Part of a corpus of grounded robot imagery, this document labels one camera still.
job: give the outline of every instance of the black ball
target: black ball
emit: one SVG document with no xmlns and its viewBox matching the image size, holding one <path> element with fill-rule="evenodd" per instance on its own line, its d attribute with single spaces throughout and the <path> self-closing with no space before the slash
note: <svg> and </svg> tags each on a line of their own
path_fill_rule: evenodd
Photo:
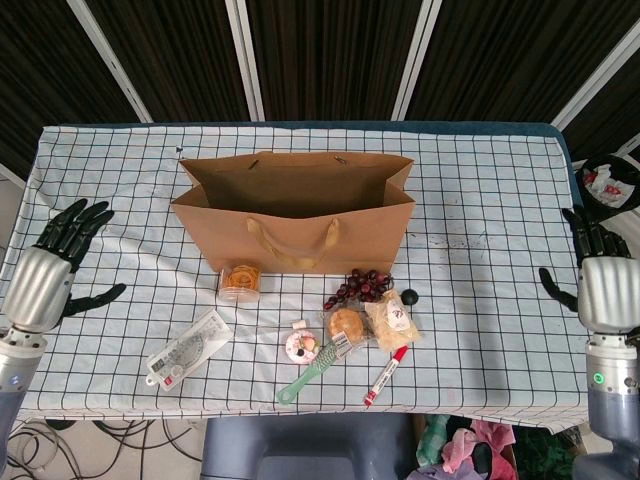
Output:
<svg viewBox="0 0 640 480">
<path fill-rule="evenodd" d="M 415 290 L 408 288 L 404 292 L 402 292 L 400 298 L 402 299 L 402 303 L 404 303 L 405 305 L 415 305 L 416 303 L 418 303 L 418 299 L 420 297 Z"/>
</svg>

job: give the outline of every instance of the blue chair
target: blue chair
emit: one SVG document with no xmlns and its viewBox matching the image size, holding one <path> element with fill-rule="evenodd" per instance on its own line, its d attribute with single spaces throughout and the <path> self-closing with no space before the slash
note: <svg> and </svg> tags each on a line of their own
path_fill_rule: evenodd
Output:
<svg viewBox="0 0 640 480">
<path fill-rule="evenodd" d="M 210 419 L 201 479 L 394 480 L 416 468 L 411 416 L 320 413 Z"/>
</svg>

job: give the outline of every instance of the white tablecloth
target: white tablecloth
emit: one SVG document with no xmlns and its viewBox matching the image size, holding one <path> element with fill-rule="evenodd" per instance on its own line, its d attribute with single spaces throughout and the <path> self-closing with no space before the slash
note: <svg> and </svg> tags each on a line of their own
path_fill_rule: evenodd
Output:
<svg viewBox="0 0 640 480">
<path fill-rule="evenodd" d="M 214 416 L 364 410 L 389 355 L 363 348 L 305 387 L 291 407 L 274 394 L 297 378 L 283 342 L 305 318 L 321 337 L 323 298 L 339 276 L 265 275 L 257 308 L 216 299 L 218 276 L 171 211 L 190 187 L 178 158 L 274 151 L 380 151 L 412 158 L 417 202 L 393 275 L 421 295 L 414 344 L 371 410 L 441 412 L 559 430 L 586 419 L 586 331 L 547 297 L 550 267 L 575 288 L 566 159 L 553 137 L 434 135 L 270 127 L 47 127 L 5 264 L 80 197 L 108 200 L 113 220 L 91 245 L 74 296 L 124 282 L 109 306 L 47 335 L 25 417 Z M 145 359 L 216 306 L 235 331 L 169 393 L 149 387 Z"/>
</svg>

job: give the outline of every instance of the small round package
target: small round package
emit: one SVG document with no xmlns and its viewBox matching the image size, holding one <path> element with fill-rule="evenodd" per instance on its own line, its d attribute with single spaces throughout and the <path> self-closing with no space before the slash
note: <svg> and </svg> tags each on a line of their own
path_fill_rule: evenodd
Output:
<svg viewBox="0 0 640 480">
<path fill-rule="evenodd" d="M 226 265 L 220 272 L 218 297 L 238 303 L 256 303 L 260 298 L 260 269 L 253 265 Z"/>
</svg>

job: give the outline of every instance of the red marker pen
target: red marker pen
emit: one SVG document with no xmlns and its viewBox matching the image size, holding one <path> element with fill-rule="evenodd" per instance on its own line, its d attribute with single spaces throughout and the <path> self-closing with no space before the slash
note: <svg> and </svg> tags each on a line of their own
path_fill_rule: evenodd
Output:
<svg viewBox="0 0 640 480">
<path fill-rule="evenodd" d="M 371 388 L 369 393 L 367 393 L 367 396 L 364 397 L 364 404 L 367 407 L 373 405 L 373 401 L 387 384 L 387 382 L 391 378 L 391 375 L 393 375 L 393 372 L 396 371 L 396 368 L 398 368 L 398 365 L 400 365 L 402 357 L 404 357 L 404 354 L 407 353 L 407 350 L 409 350 L 409 347 L 406 345 L 396 350 L 393 358 L 391 358 L 391 360 L 389 360 L 389 363 L 387 363 L 387 365 L 384 367 L 384 370 L 376 380 L 376 383 L 373 384 L 373 387 Z"/>
</svg>

